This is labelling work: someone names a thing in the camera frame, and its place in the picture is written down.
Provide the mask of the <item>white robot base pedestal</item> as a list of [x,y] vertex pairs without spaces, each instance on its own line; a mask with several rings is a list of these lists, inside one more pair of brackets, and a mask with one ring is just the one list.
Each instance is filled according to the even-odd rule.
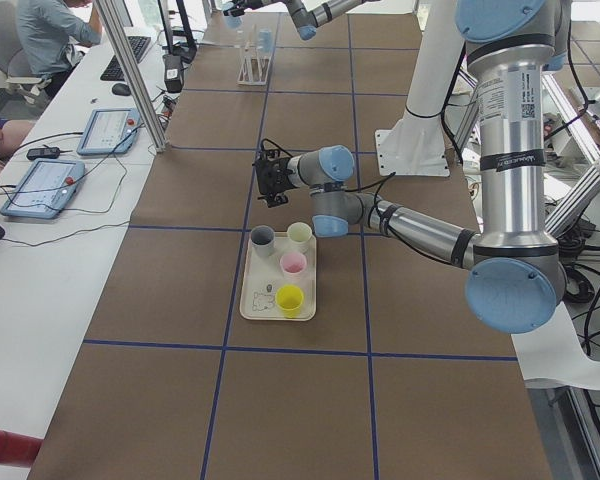
[[465,39],[455,22],[456,1],[431,4],[404,114],[389,130],[375,132],[382,176],[450,175],[442,120],[465,58]]

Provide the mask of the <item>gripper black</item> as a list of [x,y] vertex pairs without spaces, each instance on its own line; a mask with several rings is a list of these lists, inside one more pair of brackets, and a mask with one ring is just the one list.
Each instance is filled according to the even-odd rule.
[[226,17],[240,17],[247,10],[256,10],[262,7],[261,0],[230,0],[223,3],[222,12]]
[[287,204],[286,191],[293,188],[289,179],[288,156],[280,152],[259,152],[254,162],[260,196],[258,200],[266,203],[268,208]]

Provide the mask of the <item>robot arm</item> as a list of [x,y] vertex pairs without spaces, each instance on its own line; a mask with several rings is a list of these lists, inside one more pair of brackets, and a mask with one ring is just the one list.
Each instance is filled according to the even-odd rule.
[[481,139],[481,232],[381,199],[349,192],[353,157],[343,146],[294,156],[262,149],[255,162],[261,198],[287,202],[308,188],[322,238],[363,224],[469,276],[467,303],[486,325],[511,334],[549,321],[566,278],[556,240],[546,231],[541,76],[559,67],[570,35],[567,1],[461,1],[455,24],[477,79]]
[[366,0],[323,1],[308,10],[300,0],[237,0],[228,1],[222,7],[224,18],[239,20],[248,10],[259,10],[273,4],[283,4],[291,17],[298,36],[303,41],[311,40],[319,27],[366,3]]

